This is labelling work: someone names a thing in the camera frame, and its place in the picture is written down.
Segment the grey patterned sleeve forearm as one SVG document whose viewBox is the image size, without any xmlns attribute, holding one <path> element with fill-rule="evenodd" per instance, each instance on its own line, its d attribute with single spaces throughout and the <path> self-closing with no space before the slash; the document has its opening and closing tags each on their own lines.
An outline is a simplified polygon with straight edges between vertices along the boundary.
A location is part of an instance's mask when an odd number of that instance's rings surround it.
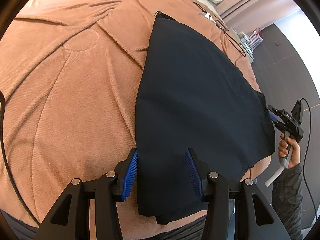
<svg viewBox="0 0 320 240">
<path fill-rule="evenodd" d="M 302 201 L 302 166 L 298 164 L 284 170 L 272 190 L 272 207 L 291 239 L 303 239 Z"/>
</svg>

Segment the person right hand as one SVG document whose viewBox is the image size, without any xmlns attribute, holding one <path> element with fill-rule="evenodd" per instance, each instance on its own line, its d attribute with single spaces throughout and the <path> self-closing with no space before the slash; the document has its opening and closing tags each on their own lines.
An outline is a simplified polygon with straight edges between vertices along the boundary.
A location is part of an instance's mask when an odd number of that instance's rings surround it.
<svg viewBox="0 0 320 240">
<path fill-rule="evenodd" d="M 288 154 L 291 153 L 291 158 L 287 165 L 287 169 L 291 169 L 300 163 L 300 146 L 294 138 L 287 137 L 285 139 L 285 134 L 280 135 L 280 142 L 278 146 L 278 157 L 286 158 Z"/>
</svg>

